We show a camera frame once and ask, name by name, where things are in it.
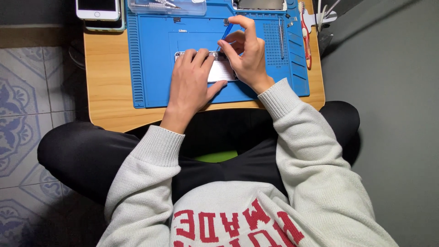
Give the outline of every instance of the right hand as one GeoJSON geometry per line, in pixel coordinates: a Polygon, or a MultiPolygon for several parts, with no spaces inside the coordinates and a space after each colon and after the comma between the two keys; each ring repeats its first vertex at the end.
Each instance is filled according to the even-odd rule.
{"type": "Polygon", "coordinates": [[[219,40],[218,45],[229,58],[238,79],[261,94],[274,85],[273,78],[265,70],[265,41],[256,37],[254,20],[237,15],[229,17],[229,23],[241,25],[245,32],[233,32],[225,40],[219,40]]]}

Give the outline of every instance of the white iphone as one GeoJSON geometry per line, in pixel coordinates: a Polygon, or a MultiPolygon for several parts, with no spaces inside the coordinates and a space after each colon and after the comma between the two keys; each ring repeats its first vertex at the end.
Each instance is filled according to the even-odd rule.
{"type": "Polygon", "coordinates": [[[119,0],[76,0],[76,15],[83,20],[116,21],[119,0]]]}

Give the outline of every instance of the gray floor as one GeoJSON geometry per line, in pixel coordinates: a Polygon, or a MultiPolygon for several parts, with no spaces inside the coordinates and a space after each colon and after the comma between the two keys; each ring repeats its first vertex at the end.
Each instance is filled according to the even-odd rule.
{"type": "Polygon", "coordinates": [[[439,1],[364,0],[329,30],[327,100],[360,112],[353,170],[402,247],[439,246],[439,1]]]}
{"type": "Polygon", "coordinates": [[[103,207],[38,164],[52,128],[86,118],[85,72],[60,47],[0,49],[0,246],[95,246],[103,207]]]}

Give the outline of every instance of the left hand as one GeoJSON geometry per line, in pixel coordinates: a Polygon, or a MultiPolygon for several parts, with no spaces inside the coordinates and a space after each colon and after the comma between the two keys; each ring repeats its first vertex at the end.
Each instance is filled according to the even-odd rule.
{"type": "Polygon", "coordinates": [[[213,60],[207,49],[186,50],[177,58],[172,71],[169,103],[160,127],[183,134],[195,113],[227,85],[226,80],[221,80],[207,87],[213,60]]]}

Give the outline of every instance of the wall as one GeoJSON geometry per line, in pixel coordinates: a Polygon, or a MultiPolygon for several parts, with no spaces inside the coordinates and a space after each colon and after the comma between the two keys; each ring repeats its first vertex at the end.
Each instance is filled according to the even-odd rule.
{"type": "Polygon", "coordinates": [[[438,13],[438,0],[364,0],[328,28],[322,60],[327,101],[360,112],[353,170],[401,247],[439,245],[438,13]]]}
{"type": "Polygon", "coordinates": [[[75,0],[2,0],[0,25],[78,23],[75,0]]]}

